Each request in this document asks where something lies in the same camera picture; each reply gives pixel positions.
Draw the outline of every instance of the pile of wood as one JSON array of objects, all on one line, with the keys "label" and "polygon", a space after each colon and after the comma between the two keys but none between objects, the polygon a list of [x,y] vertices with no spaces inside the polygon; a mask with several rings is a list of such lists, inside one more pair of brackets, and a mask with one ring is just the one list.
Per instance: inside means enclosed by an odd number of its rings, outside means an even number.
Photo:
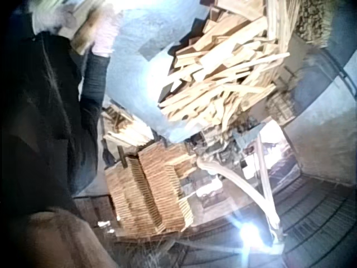
[{"label": "pile of wood", "polygon": [[174,145],[166,149],[161,142],[139,152],[155,204],[168,232],[182,231],[193,222],[190,205],[183,198],[180,181],[173,166],[173,163],[178,165],[187,161],[187,157],[189,156],[184,151],[184,146]]},{"label": "pile of wood", "polygon": [[266,2],[265,8],[263,0],[217,0],[210,8],[203,36],[176,52],[164,82],[184,82],[159,104],[170,121],[187,120],[187,128],[221,125],[224,132],[234,113],[274,91],[299,2],[289,9],[285,0]]},{"label": "pile of wood", "polygon": [[131,116],[115,105],[102,113],[104,119],[104,139],[123,147],[143,146],[153,139],[151,129],[139,118]]},{"label": "pile of wood", "polygon": [[127,157],[127,168],[119,163],[107,171],[107,182],[115,211],[127,236],[148,237],[165,228],[138,159]]}]

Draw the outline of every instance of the person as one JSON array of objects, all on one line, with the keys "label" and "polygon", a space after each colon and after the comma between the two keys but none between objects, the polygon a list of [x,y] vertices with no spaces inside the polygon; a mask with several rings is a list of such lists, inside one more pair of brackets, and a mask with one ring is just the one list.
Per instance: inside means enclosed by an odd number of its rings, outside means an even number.
[{"label": "person", "polygon": [[24,267],[117,267],[72,196],[96,176],[97,124],[120,19],[100,21],[83,88],[70,41],[73,7],[10,18],[2,59],[1,212],[3,243]]}]

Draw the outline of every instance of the gray wall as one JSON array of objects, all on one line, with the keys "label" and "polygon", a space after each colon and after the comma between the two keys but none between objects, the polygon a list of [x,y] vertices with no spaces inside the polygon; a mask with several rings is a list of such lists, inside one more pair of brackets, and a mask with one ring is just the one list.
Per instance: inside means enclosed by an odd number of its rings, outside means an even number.
[{"label": "gray wall", "polygon": [[[356,63],[357,52],[345,67],[354,80]],[[284,130],[303,173],[355,182],[356,102],[339,77]]]}]

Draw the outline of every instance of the glove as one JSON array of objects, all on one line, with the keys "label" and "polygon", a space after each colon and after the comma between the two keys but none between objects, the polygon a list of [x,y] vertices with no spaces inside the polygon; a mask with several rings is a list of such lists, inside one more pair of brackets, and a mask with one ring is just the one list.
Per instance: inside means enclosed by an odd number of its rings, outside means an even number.
[{"label": "glove", "polygon": [[119,34],[121,13],[116,13],[111,4],[105,7],[104,16],[99,22],[95,34],[92,53],[97,56],[110,57],[116,36]]},{"label": "glove", "polygon": [[36,9],[32,13],[32,29],[35,35],[49,31],[55,34],[59,27],[74,28],[76,19],[73,16],[74,4],[63,4],[54,9]]}]

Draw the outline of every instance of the dark jacket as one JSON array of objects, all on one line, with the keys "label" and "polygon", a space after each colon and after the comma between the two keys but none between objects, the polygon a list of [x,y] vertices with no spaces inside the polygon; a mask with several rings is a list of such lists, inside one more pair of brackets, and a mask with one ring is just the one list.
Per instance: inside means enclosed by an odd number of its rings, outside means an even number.
[{"label": "dark jacket", "polygon": [[108,58],[89,54],[83,90],[68,39],[34,36],[29,16],[12,18],[2,59],[1,206],[17,217],[59,207],[96,176],[97,123]]}]

